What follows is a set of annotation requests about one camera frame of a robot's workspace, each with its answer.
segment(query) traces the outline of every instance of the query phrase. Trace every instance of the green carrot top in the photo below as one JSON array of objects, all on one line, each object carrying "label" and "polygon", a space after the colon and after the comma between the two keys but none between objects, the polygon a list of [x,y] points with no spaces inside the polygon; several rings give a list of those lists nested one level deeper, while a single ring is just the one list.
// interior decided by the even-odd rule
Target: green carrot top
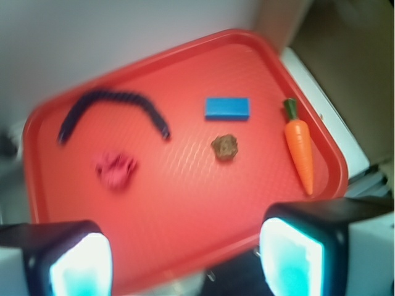
[{"label": "green carrot top", "polygon": [[295,99],[289,98],[289,99],[285,100],[284,107],[285,107],[286,113],[288,114],[289,120],[298,119]]}]

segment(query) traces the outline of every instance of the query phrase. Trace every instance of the orange carrot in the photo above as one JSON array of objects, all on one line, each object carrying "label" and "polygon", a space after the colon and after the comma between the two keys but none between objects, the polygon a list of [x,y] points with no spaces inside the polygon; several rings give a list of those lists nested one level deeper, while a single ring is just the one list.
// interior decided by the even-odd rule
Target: orange carrot
[{"label": "orange carrot", "polygon": [[297,117],[295,99],[285,100],[284,106],[289,117],[289,122],[285,126],[288,148],[306,193],[312,195],[314,170],[309,127]]}]

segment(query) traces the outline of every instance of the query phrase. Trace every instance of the white wall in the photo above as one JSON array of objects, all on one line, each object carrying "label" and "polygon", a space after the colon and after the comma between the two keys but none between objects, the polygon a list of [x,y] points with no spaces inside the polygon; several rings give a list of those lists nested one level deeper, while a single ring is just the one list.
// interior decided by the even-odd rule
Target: white wall
[{"label": "white wall", "polygon": [[227,28],[262,0],[0,0],[0,128],[52,95]]}]

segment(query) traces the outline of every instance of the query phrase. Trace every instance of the cyan light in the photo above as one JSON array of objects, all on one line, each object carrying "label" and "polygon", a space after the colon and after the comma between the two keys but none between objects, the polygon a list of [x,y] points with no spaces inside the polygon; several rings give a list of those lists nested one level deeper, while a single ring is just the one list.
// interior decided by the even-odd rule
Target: cyan light
[{"label": "cyan light", "polygon": [[260,231],[262,267],[275,295],[322,294],[323,245],[279,218]]},{"label": "cyan light", "polygon": [[90,233],[64,253],[49,269],[54,296],[108,296],[112,285],[110,243]]}]

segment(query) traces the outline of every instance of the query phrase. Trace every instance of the orange tray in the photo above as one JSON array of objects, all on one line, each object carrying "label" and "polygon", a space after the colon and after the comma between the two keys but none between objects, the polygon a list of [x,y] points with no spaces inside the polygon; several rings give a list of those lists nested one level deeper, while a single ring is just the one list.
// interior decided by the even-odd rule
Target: orange tray
[{"label": "orange tray", "polygon": [[[64,147],[57,134],[87,90],[149,97],[168,121],[162,140],[139,107],[92,106]],[[245,122],[205,121],[207,97],[249,97]],[[274,202],[307,200],[288,152],[282,102],[298,100],[310,126],[315,199],[342,196],[347,168],[334,140],[278,56],[260,36],[227,30],[152,56],[52,98],[29,117],[24,162],[35,223],[91,219],[109,238],[114,294],[152,287],[204,269],[258,243]],[[237,137],[232,162],[215,159],[218,135]],[[120,150],[138,168],[126,190],[99,182],[95,154]]]}]

